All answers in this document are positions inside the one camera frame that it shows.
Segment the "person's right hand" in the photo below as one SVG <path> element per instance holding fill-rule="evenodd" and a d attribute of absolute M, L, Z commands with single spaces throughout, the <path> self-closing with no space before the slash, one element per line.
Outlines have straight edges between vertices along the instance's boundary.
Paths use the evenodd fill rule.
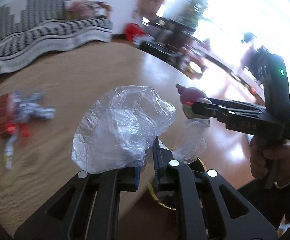
<path fill-rule="evenodd" d="M 290 184 L 290 142 L 285 140 L 277 145 L 268 146 L 263 138 L 253 137 L 251 140 L 251 174 L 255 179 L 267 176 L 272 168 L 268 168 L 267 162 L 277 164 L 277 171 L 273 182 L 278 187 Z"/>

